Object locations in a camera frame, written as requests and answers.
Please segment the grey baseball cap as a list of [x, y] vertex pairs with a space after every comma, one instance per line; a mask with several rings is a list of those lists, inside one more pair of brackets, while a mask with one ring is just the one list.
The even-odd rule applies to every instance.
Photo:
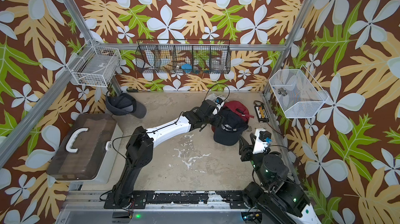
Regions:
[[142, 119], [146, 116], [146, 107], [127, 93], [118, 96], [106, 96], [105, 105], [108, 111], [116, 116], [133, 115]]

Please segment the black baseball cap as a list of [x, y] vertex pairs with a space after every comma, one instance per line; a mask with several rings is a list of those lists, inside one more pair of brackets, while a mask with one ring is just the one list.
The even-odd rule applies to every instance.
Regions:
[[241, 134], [248, 129], [248, 123], [230, 109], [222, 109], [219, 115], [223, 121], [214, 130], [214, 141], [224, 146], [235, 145]]

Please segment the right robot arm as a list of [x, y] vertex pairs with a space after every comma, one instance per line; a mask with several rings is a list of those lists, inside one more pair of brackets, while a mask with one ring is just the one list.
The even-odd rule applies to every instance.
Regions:
[[242, 161], [252, 164], [252, 182], [242, 191], [243, 202], [249, 208], [242, 213], [246, 223], [254, 224], [320, 224], [313, 205], [294, 180], [288, 177], [289, 168], [279, 152], [266, 146], [255, 151], [256, 136], [251, 144], [239, 138]]

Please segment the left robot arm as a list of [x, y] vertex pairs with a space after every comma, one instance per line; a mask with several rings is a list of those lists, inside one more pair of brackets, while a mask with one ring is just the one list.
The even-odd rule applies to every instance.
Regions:
[[137, 127], [128, 136], [126, 154], [123, 156], [125, 166], [118, 182], [107, 193], [104, 208], [128, 210], [132, 207], [134, 185], [142, 168], [152, 161], [154, 149], [178, 135], [202, 131], [208, 125], [220, 126], [224, 119], [220, 111], [225, 102], [221, 97], [206, 98], [200, 106], [181, 112], [178, 118], [168, 123], [148, 129]]

